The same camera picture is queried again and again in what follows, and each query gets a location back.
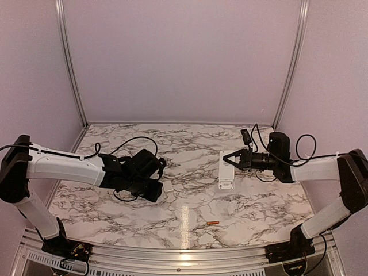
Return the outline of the white battery cover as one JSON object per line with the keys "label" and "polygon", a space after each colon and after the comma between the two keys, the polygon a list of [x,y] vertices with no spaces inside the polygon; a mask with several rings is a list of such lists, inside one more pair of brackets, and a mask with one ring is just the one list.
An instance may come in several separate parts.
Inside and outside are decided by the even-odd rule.
{"label": "white battery cover", "polygon": [[163,190],[166,193],[172,192],[174,190],[173,189],[173,184],[170,180],[166,180],[166,181],[163,182]]}

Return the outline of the white remote control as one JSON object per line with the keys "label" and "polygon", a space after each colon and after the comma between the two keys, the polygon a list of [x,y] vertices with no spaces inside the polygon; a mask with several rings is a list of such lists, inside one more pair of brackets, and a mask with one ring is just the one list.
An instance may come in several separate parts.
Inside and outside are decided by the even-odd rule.
{"label": "white remote control", "polygon": [[235,167],[224,161],[224,156],[233,153],[232,150],[222,150],[219,153],[218,188],[233,190],[235,187]]}

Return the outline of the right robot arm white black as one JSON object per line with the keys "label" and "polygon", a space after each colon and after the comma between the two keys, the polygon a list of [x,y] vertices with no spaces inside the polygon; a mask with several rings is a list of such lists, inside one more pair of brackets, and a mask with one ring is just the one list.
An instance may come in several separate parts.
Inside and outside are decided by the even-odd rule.
{"label": "right robot arm white black", "polygon": [[367,159],[360,149],[348,153],[290,159],[290,139],[282,132],[272,132],[265,152],[251,147],[223,156],[223,161],[242,171],[272,171],[282,183],[302,181],[338,181],[340,193],[313,217],[295,227],[285,253],[296,258],[306,250],[307,242],[324,231],[338,227],[350,216],[367,207]]}

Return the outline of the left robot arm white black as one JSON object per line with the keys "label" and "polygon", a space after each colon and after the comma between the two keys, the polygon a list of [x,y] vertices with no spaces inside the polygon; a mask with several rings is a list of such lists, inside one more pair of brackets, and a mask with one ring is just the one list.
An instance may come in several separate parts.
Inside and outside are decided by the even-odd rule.
{"label": "left robot arm white black", "polygon": [[31,179],[86,183],[115,193],[127,191],[150,202],[156,202],[162,193],[160,179],[166,167],[163,158],[147,149],[118,158],[102,154],[100,148],[96,144],[95,152],[87,156],[54,151],[31,143],[28,135],[4,146],[7,153],[1,161],[1,200],[13,204],[36,228],[42,241],[61,256],[72,252],[72,242],[62,222],[29,188]]}

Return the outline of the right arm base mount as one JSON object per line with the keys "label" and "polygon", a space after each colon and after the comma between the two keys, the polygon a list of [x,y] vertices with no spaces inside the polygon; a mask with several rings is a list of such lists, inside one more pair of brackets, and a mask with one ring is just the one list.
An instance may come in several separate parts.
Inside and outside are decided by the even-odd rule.
{"label": "right arm base mount", "polygon": [[316,252],[313,245],[313,239],[307,239],[305,237],[301,226],[302,224],[291,230],[289,241],[275,243],[265,247],[266,258],[269,263],[305,258]]}

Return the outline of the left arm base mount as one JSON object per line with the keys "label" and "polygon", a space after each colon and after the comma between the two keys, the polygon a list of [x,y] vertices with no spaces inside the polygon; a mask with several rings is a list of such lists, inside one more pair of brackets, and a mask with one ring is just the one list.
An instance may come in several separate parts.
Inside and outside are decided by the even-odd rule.
{"label": "left arm base mount", "polygon": [[90,243],[71,240],[67,238],[64,225],[59,218],[56,219],[59,226],[59,233],[51,239],[43,238],[42,251],[63,257],[66,260],[78,260],[88,262],[91,254],[92,245]]}

